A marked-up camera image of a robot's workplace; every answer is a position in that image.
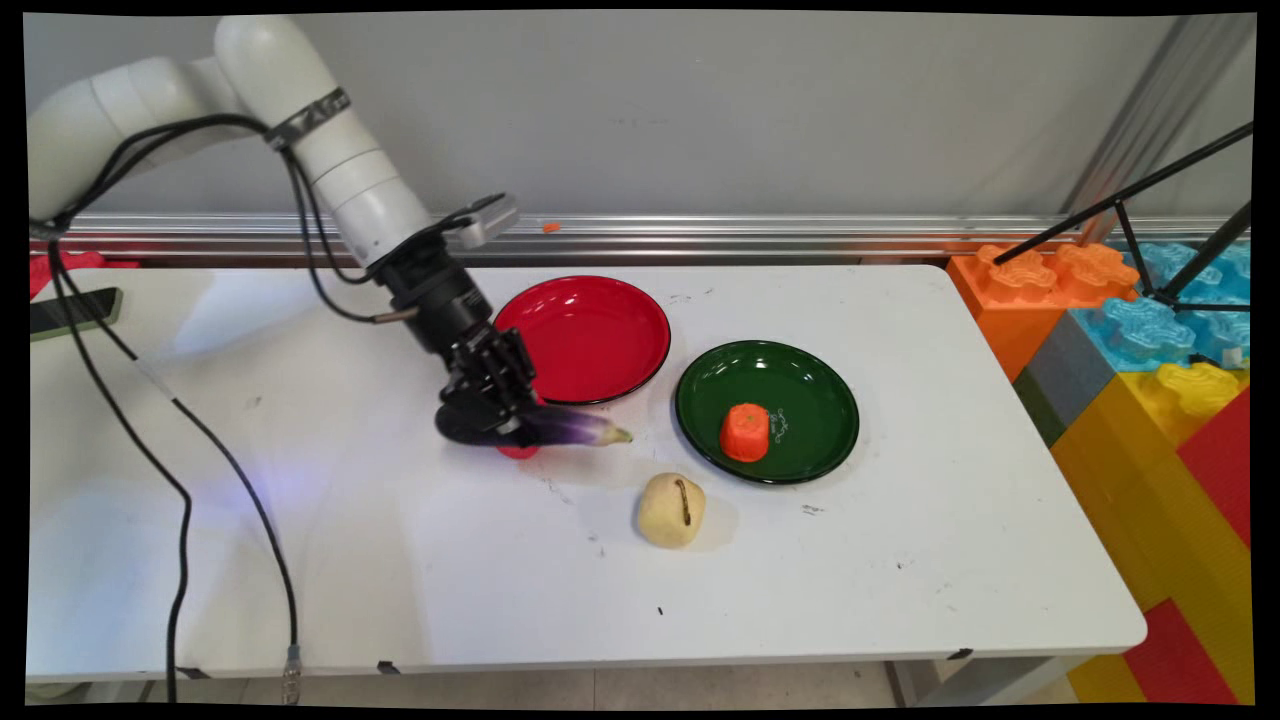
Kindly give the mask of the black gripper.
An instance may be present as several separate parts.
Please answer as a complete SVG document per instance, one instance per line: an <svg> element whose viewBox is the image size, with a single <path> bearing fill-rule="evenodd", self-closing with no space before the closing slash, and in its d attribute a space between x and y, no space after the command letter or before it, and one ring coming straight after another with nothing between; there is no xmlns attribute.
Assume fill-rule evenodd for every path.
<svg viewBox="0 0 1280 720"><path fill-rule="evenodd" d="M462 445L530 447L532 423L524 419L540 404L532 388L538 373L518 331L488 331L483 345L458 342L489 323L493 309L447 250L440 232L419 232L370 266L372 279L392 295L426 351L451 361L440 392L436 429Z"/></svg>

